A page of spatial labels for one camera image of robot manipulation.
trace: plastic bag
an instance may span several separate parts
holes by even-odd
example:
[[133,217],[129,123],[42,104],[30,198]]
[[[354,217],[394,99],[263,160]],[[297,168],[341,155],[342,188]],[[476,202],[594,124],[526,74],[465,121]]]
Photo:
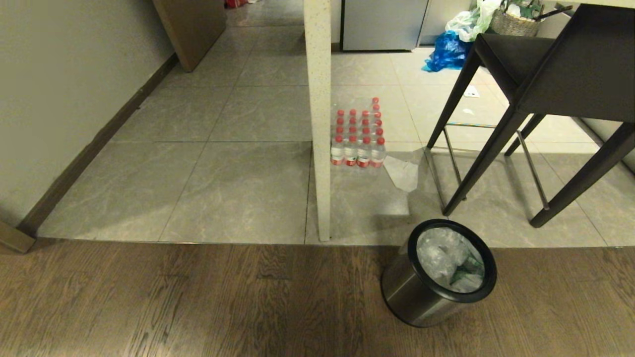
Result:
[[461,69],[467,54],[472,48],[471,42],[463,42],[454,31],[446,31],[434,42],[434,52],[425,60],[422,68],[427,72],[439,72],[444,68]]
[[500,6],[500,0],[476,0],[472,11],[461,11],[445,25],[445,31],[455,31],[463,42],[472,42],[476,35],[482,34],[490,26],[494,10]]

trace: chair leg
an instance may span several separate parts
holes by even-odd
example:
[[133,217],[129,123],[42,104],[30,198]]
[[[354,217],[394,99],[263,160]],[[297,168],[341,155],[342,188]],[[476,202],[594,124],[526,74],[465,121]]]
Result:
[[551,199],[549,210],[538,212],[536,217],[530,221],[531,225],[536,228],[542,227],[595,184],[633,149],[635,149],[635,125],[622,123],[595,155]]
[[478,181],[492,161],[494,161],[496,156],[502,151],[503,146],[505,146],[516,130],[518,130],[525,118],[527,118],[527,113],[516,112],[513,107],[507,108],[503,118],[498,122],[487,143],[485,143],[483,150],[472,164],[472,167],[470,167],[467,175],[465,175],[463,182],[458,186],[450,202],[448,202],[443,209],[444,215],[450,215],[454,211],[463,197],[467,195],[470,189],[472,189],[472,186],[474,186],[476,181]]
[[[527,138],[536,126],[540,124],[543,118],[545,118],[545,114],[534,114],[531,119],[529,119],[529,123],[527,123],[527,125],[525,125],[525,127],[520,131],[520,133],[523,134],[523,138]],[[505,152],[505,156],[511,156],[511,154],[513,154],[518,148],[518,145],[520,145],[520,141],[516,138],[509,149],[507,149],[507,152]]]
[[474,51],[474,47],[470,50],[467,58],[465,59],[465,65],[463,65],[463,69],[461,73],[458,75],[457,82],[454,84],[454,88],[452,88],[452,92],[450,93],[450,97],[448,101],[445,103],[445,107],[443,107],[443,112],[441,112],[441,116],[439,117],[439,121],[437,121],[437,125],[430,136],[430,140],[428,140],[428,148],[432,149],[434,147],[434,143],[439,138],[439,135],[443,131],[445,124],[450,120],[450,116],[454,109],[457,107],[458,102],[461,100],[463,93],[465,93],[465,89],[472,81],[476,70],[481,65],[481,59]]

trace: wicker basket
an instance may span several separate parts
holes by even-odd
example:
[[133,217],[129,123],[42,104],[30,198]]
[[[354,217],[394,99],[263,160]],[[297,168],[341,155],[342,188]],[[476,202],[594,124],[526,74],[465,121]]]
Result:
[[491,18],[491,29],[500,35],[533,37],[536,36],[539,27],[539,21],[516,17],[503,13],[500,9],[496,9]]

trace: baseboard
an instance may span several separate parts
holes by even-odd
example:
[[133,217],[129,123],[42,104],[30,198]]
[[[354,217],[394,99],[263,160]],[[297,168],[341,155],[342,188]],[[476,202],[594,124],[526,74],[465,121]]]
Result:
[[130,100],[125,103],[114,117],[95,135],[88,144],[62,174],[53,182],[44,196],[33,206],[29,214],[18,225],[18,230],[29,236],[36,236],[37,229],[44,223],[49,214],[53,211],[57,203],[64,197],[64,194],[75,183],[77,178],[84,172],[86,167],[93,161],[95,156],[104,148],[106,143],[115,135],[122,125],[137,110],[139,105],[152,93],[159,83],[178,63],[176,53],[148,79]]

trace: black chair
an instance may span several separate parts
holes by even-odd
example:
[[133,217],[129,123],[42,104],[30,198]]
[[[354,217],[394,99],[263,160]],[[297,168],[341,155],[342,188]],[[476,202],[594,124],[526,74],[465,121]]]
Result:
[[[432,149],[470,80],[485,64],[509,108],[443,209],[449,215],[508,143],[546,114],[621,121],[618,130],[532,220],[542,227],[635,148],[635,10],[582,4],[557,39],[481,34],[428,141]],[[517,138],[505,155],[521,141]]]

